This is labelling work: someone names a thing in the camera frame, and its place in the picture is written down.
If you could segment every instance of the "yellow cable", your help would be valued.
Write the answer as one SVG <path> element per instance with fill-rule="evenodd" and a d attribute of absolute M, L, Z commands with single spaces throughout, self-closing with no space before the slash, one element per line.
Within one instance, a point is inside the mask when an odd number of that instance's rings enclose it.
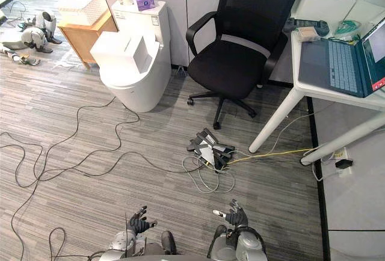
<path fill-rule="evenodd" d="M 248 159 L 251 159 L 251 158 L 267 157 L 267 156 L 274 156 L 274 155 L 285 155 L 285 154 L 296 153 L 296 152 L 305 152 L 305 151 L 310 151 L 310 150 L 314 150 L 314 148 L 294 150 L 294 151 L 287 151 L 287 152 L 281 152 L 281 153 L 270 153 L 270 154 L 265 154 L 265 155 L 255 155 L 255 156 L 250 156 L 250 157 L 234 160 L 232 162 L 228 162 L 228 164 L 234 164 L 234 163 L 241 162 L 241 161 L 244 161 L 244 160 L 248 160 Z"/>

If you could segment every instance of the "wooden cabinet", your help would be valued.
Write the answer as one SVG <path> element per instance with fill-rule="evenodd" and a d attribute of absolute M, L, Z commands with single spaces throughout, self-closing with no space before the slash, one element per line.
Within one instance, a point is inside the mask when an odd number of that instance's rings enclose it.
<path fill-rule="evenodd" d="M 88 69 L 88 63 L 96 63 L 90 50 L 102 31 L 118 31 L 109 10 L 91 26 L 60 22 L 58 27 Z"/>

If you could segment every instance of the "purple tissue box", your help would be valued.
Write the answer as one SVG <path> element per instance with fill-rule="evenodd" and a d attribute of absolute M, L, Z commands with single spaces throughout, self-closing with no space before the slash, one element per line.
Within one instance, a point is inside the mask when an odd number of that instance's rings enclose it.
<path fill-rule="evenodd" d="M 135 2 L 137 3 L 138 9 L 140 11 L 155 7 L 154 0 L 135 0 Z"/>

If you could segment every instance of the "laptop keyboard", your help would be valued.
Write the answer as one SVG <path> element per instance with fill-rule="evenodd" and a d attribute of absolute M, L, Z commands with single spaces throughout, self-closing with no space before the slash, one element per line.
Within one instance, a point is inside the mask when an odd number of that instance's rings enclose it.
<path fill-rule="evenodd" d="M 331 86 L 356 93 L 356 74 L 350 46 L 337 41 L 329 41 L 328 44 Z"/>

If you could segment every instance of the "chair armrest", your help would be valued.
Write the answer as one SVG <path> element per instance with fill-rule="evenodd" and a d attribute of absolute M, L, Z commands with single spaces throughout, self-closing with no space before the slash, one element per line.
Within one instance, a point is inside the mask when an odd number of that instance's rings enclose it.
<path fill-rule="evenodd" d="M 276 43 L 276 46 L 274 47 L 273 52 L 267 59 L 265 63 L 265 67 L 263 68 L 261 84 L 266 84 L 268 82 L 270 75 L 273 72 L 287 42 L 288 42 L 288 37 L 281 32 L 279 35 L 278 41 Z"/>
<path fill-rule="evenodd" d="M 199 20 L 197 20 L 196 23 L 191 25 L 186 32 L 186 40 L 188 43 L 188 46 L 190 47 L 192 53 L 194 55 L 197 55 L 197 49 L 195 48 L 194 44 L 194 36 L 197 33 L 198 30 L 200 30 L 210 19 L 215 17 L 217 14 L 216 11 L 212 11 L 210 13 L 206 13 L 204 16 L 202 16 Z"/>

